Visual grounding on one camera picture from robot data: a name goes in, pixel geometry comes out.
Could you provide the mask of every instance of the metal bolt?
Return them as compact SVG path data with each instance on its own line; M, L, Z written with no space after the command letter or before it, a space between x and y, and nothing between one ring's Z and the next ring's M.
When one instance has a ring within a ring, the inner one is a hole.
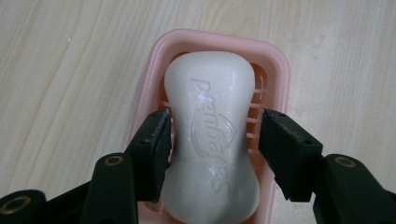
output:
M0 214L11 215L26 207L32 199L29 196L19 196L9 200L0 207Z

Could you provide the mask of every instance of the soap dish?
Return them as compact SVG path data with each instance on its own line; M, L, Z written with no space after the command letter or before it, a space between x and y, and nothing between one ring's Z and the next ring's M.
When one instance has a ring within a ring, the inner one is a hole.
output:
M262 111L264 108L286 112L290 68L283 53L275 46L258 40L178 29L158 39L153 46L138 105L134 113L131 136L146 116L169 107L163 78L167 66L175 58L197 51L228 51L245 58L255 73L255 91L247 118L247 146L260 183L260 203L256 212L244 223L269 223L275 195L274 174L258 150ZM139 223L181 223L158 204L138 203Z

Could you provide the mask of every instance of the soap bar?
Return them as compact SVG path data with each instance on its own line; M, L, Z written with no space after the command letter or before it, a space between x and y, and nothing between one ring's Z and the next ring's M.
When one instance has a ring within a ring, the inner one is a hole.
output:
M186 223L240 223L257 209L260 189L246 126L254 71L241 56L203 51L168 66L164 85L175 124L165 209Z

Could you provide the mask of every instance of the screw hole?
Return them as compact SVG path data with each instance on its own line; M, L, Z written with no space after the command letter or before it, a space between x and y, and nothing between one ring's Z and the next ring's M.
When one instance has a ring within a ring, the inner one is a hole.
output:
M356 166L356 163L354 161L352 161L352 160L350 160L348 158L345 158L345 157L337 157L334 160L338 164L343 165L343 166L348 167L348 168L352 168L352 167Z
M11 215L14 214L25 206L27 206L32 199L29 196L20 196L9 200L0 207L0 214Z
M113 165L118 165L120 163L122 163L123 161L123 157L121 156L113 156L113 157L109 157L105 160L105 164L108 166L113 166Z

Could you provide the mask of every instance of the wood grain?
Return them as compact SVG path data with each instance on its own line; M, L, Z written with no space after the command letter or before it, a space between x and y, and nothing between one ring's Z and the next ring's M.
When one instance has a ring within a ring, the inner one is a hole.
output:
M290 61L289 115L324 154L396 191L395 1L1 1L0 197L53 198L129 142L149 51L176 28L249 37ZM315 223L284 202L273 223Z

